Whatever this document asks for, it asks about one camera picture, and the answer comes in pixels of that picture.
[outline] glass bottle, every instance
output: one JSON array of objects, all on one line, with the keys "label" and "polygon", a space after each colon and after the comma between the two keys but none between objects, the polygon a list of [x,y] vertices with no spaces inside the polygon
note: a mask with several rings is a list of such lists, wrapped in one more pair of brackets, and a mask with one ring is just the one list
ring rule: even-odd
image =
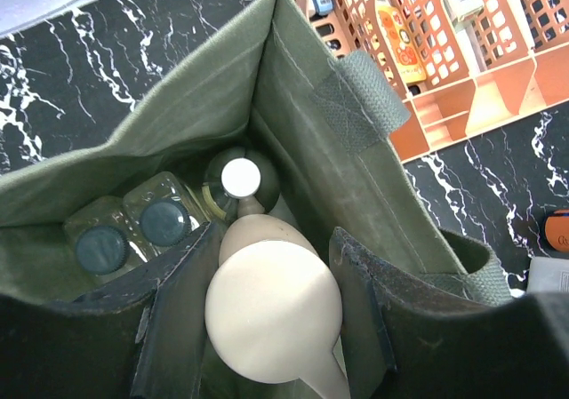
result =
[{"label": "glass bottle", "polygon": [[237,219],[239,199],[227,193],[227,185],[222,183],[221,174],[226,165],[236,159],[249,160],[257,166],[260,172],[260,185],[253,194],[263,206],[263,212],[271,211],[280,196],[276,169],[263,154],[242,147],[229,148],[219,153],[208,164],[202,185],[202,196],[212,214],[228,223]]}]

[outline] orange plastic crate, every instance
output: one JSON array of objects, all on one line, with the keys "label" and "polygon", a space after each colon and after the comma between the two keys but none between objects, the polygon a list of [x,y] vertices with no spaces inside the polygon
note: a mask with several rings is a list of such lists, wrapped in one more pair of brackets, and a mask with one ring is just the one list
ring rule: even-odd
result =
[{"label": "orange plastic crate", "polygon": [[[296,1],[308,17],[308,0]],[[404,15],[427,71],[420,95],[409,92],[397,71],[375,0],[334,0],[334,12],[312,24],[338,56],[366,50],[411,111],[411,120],[391,134],[403,162],[569,100],[569,0],[521,0],[531,46],[508,0],[484,0],[474,29],[488,69],[475,75],[442,0],[391,1]]]}]

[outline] white oval object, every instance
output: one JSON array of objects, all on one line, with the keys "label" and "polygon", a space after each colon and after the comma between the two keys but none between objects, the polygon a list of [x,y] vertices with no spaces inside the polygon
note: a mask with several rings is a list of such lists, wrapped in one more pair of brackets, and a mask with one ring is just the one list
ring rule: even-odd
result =
[{"label": "white oval object", "polygon": [[221,184],[225,193],[233,198],[253,196],[260,187],[259,167],[244,157],[233,159],[221,171]]},{"label": "white oval object", "polygon": [[253,214],[229,226],[221,241],[220,266],[237,251],[260,241],[292,242],[318,255],[309,240],[290,224],[270,215]]},{"label": "white oval object", "polygon": [[264,241],[219,268],[205,298],[205,326],[220,358],[262,383],[304,380],[324,398],[349,398],[333,357],[342,320],[340,289],[313,252]]}]

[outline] white bottle cap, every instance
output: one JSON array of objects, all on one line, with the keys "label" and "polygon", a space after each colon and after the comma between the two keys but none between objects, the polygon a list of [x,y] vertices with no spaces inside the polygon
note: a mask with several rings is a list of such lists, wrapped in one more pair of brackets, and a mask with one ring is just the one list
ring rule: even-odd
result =
[{"label": "white bottle cap", "polygon": [[260,186],[259,167],[244,157],[234,159],[223,167],[221,184],[225,192],[236,199],[253,196]]}]

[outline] bottle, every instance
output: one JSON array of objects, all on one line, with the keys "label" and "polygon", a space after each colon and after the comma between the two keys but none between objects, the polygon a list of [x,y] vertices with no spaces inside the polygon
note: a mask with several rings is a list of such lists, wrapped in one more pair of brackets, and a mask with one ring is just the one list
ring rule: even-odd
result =
[{"label": "bottle", "polygon": [[124,196],[123,207],[159,253],[212,219],[191,188],[171,172],[160,172],[131,190]]},{"label": "bottle", "polygon": [[[256,165],[257,170],[252,164],[241,161],[233,164],[233,168],[226,171],[226,182],[222,181],[222,173],[226,165],[236,159],[244,159]],[[245,182],[247,175],[253,175],[254,179]],[[247,186],[248,189],[254,189],[254,184],[258,181],[260,175],[260,184],[257,191],[252,191],[251,197],[254,196],[256,201],[263,207],[262,212],[271,211],[280,196],[280,187],[278,184],[278,174],[273,164],[259,152],[243,147],[229,148],[218,155],[208,164],[202,184],[202,196],[208,210],[218,219],[228,224],[235,221],[238,217],[239,200],[245,200],[241,203],[244,209],[246,203],[254,203],[251,199],[245,199],[242,187]],[[233,190],[234,195],[228,193],[227,188]],[[260,207],[255,206],[245,212],[259,212]]]},{"label": "bottle", "polygon": [[480,49],[473,20],[484,10],[484,0],[443,0],[443,6],[453,25],[456,43],[472,76],[487,69]]},{"label": "bottle", "polygon": [[407,85],[427,79],[409,31],[405,28],[401,12],[389,0],[375,0],[378,21],[387,45],[391,48],[397,69]]},{"label": "bottle", "polygon": [[69,217],[63,229],[77,263],[98,284],[109,282],[157,255],[128,219],[118,197],[97,199]]}]

